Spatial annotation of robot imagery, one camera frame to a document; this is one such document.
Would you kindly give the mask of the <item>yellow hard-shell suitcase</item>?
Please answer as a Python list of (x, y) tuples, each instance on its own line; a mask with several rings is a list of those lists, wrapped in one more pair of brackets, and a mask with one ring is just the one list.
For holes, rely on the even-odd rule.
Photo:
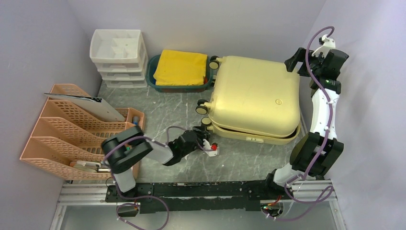
[(209, 100), (195, 108), (215, 134), (250, 142), (285, 145), (301, 131), (300, 77), (269, 60), (211, 57), (216, 71)]

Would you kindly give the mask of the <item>yellow cloth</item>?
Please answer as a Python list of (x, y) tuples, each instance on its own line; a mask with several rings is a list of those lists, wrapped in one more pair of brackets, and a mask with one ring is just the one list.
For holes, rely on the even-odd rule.
[(200, 86), (206, 77), (208, 56), (165, 49), (153, 75), (158, 86)]

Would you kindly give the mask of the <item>teal plastic bin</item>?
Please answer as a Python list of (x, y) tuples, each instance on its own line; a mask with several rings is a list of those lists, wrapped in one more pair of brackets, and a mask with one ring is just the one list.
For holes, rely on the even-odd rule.
[(167, 92), (167, 93), (192, 93), (192, 92), (204, 92), (208, 90), (211, 87), (211, 84), (213, 83), (213, 75), (214, 71), (209, 68), (209, 62), (210, 58), (207, 58), (206, 62), (206, 76), (210, 79), (210, 86), (205, 88), (203, 85), (197, 85), (197, 86), (160, 86), (156, 85), (156, 80), (154, 78), (154, 73), (156, 72), (158, 62), (160, 59), (160, 55), (153, 56), (152, 58), (149, 59), (147, 63), (147, 69), (146, 69), (146, 81), (147, 84), (155, 89), (157, 92)]

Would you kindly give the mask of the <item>white plastic drawer unit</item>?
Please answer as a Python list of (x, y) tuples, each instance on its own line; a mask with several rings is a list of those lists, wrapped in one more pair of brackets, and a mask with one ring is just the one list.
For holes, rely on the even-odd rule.
[(96, 29), (90, 58), (108, 88), (145, 88), (148, 54), (141, 30)]

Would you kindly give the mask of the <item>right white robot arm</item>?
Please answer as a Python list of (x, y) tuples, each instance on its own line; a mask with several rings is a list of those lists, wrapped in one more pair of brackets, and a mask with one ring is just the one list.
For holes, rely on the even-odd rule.
[(290, 161), (272, 172), (272, 180), (263, 186), (264, 195), (274, 199), (284, 186), (304, 176), (307, 180), (324, 176), (344, 150), (338, 141), (335, 126), (336, 107), (341, 94), (341, 83), (337, 80), (340, 69), (348, 59), (348, 54), (331, 49), (314, 55), (313, 51), (299, 48), (284, 62), (288, 72), (292, 72), (298, 62), (300, 76), (311, 80), (313, 115), (309, 132), (294, 147)]

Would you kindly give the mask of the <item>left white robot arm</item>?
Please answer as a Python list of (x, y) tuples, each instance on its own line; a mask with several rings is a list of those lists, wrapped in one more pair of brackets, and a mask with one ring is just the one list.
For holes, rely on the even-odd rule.
[(173, 141), (161, 143), (144, 135), (140, 126), (134, 126), (101, 143), (103, 161), (107, 163), (118, 187), (118, 195), (124, 201), (132, 201), (137, 194), (133, 166), (143, 158), (172, 166), (200, 149), (209, 156), (218, 155), (218, 144), (209, 141), (210, 133), (203, 126), (185, 129)]

